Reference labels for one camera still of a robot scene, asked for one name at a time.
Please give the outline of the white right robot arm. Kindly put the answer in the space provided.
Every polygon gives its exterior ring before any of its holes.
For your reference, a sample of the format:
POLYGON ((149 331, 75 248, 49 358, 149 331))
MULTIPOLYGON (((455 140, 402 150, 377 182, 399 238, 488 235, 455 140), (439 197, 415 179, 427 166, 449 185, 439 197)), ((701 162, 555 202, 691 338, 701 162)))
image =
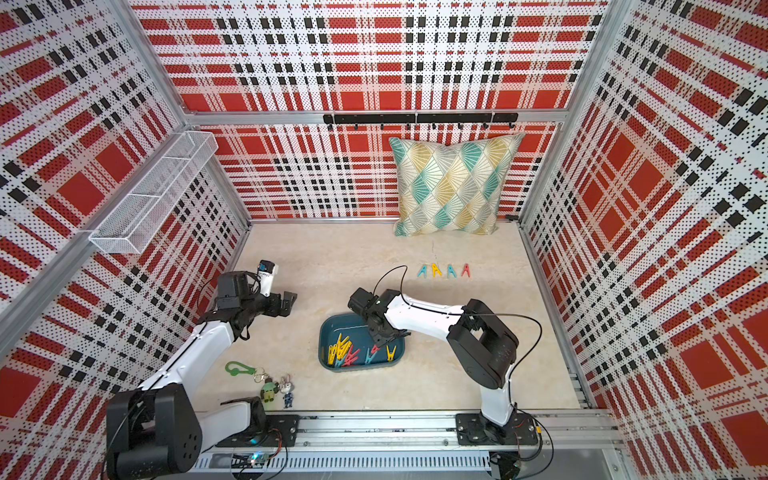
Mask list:
POLYGON ((379 347, 413 332, 446 341, 464 372, 480 387, 484 419, 498 427, 509 423, 510 376, 519 340, 485 303, 472 299, 464 305, 440 305, 397 290, 375 295, 359 288, 348 307, 379 347))

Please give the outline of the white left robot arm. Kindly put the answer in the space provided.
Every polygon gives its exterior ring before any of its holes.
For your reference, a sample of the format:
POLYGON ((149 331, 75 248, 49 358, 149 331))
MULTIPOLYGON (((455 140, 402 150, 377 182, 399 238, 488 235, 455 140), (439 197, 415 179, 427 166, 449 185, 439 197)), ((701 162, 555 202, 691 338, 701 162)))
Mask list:
POLYGON ((236 341, 248 340, 256 317, 290 314, 297 296, 273 292, 277 272, 276 264, 263 260, 255 272, 219 276, 213 307, 183 346, 138 387, 109 401, 102 466, 107 478, 157 479, 185 473, 219 443, 236 446, 274 439, 282 450, 294 446, 297 416, 270 419, 260 396, 228 401, 207 413, 195 412, 191 402, 217 359, 236 341))

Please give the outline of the green carabiner keychain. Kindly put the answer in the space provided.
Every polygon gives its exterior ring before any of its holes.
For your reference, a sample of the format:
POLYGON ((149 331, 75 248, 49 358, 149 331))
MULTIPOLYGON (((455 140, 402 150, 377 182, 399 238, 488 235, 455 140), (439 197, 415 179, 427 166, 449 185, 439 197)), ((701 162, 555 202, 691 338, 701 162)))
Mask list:
POLYGON ((255 367, 246 365, 239 361, 229 361, 225 364, 225 371, 230 376, 249 375, 254 376, 257 373, 255 367))

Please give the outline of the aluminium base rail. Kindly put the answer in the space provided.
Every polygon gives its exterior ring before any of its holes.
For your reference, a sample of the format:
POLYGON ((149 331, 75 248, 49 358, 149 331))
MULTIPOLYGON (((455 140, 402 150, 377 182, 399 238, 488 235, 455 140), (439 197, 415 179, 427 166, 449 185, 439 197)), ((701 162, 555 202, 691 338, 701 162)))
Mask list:
POLYGON ((517 409, 499 427, 475 411, 271 413, 256 433, 216 439, 165 428, 147 447, 115 443, 114 479, 181 474, 285 479, 304 473, 467 472, 493 479, 632 479, 604 410, 517 409))

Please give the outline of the black hook rail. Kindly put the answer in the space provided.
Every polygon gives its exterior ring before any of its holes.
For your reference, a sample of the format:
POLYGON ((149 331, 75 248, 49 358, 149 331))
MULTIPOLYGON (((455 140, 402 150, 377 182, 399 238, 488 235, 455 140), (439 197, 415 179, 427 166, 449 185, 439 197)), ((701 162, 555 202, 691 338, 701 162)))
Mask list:
POLYGON ((519 119, 517 112, 499 113, 390 113, 390 114, 325 114, 325 125, 410 125, 410 124, 514 124, 519 119))

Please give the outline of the geometric patterned pillow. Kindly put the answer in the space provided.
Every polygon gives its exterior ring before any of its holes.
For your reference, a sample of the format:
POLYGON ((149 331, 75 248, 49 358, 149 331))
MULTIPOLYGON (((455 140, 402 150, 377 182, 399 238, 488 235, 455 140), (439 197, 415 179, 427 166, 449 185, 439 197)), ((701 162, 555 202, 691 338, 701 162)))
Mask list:
POLYGON ((391 138, 399 207, 394 234, 494 233, 501 192, 524 138, 520 133, 454 145, 391 138))

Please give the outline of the yellow clothespin in box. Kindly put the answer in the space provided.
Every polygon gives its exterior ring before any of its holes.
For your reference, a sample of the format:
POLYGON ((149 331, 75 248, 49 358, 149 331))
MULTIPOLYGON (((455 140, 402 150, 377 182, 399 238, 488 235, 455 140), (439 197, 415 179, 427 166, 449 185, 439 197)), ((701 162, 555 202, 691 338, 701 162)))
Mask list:
POLYGON ((334 368, 340 368, 352 346, 352 342, 349 336, 343 336, 340 334, 337 341, 328 347, 327 353, 327 365, 334 368))

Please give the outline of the rabbit figurine keychain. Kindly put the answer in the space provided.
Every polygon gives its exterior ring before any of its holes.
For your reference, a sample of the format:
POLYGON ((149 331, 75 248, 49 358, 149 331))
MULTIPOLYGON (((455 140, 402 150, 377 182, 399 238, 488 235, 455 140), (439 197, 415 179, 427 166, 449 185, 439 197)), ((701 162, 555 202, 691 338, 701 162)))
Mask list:
POLYGON ((279 392, 282 395, 283 398, 283 404, 285 409, 290 409, 293 407, 293 401, 294 401, 294 383, 292 382, 292 378, 290 375, 286 375, 281 378, 279 385, 279 392))

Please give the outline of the green figurine keychain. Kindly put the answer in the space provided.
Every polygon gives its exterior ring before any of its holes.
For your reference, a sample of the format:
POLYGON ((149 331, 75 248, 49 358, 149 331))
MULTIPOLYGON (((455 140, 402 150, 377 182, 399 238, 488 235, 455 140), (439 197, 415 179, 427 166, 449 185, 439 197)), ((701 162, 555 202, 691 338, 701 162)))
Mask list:
POLYGON ((260 398, 263 403, 271 403, 279 393, 279 384, 272 379, 266 379, 260 390, 260 398))

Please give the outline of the teal plastic storage box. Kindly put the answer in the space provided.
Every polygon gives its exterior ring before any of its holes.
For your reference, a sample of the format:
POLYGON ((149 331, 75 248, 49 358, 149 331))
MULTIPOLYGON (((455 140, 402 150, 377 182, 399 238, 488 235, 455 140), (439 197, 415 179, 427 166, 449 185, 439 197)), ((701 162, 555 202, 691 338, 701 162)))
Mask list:
POLYGON ((379 347, 372 363, 365 365, 367 350, 374 346, 374 342, 368 333, 368 329, 363 320, 356 314, 339 314, 326 319, 320 327, 318 339, 318 360, 320 365, 332 372, 342 373, 354 370, 369 370, 374 368, 389 367, 396 365, 405 355, 406 346, 403 338, 398 338, 387 345, 397 347, 397 356, 394 362, 388 363, 386 359, 385 346, 379 347), (327 365, 328 347, 334 344, 338 336, 349 336, 352 346, 349 351, 359 349, 359 358, 354 365, 349 367, 334 368, 327 365))

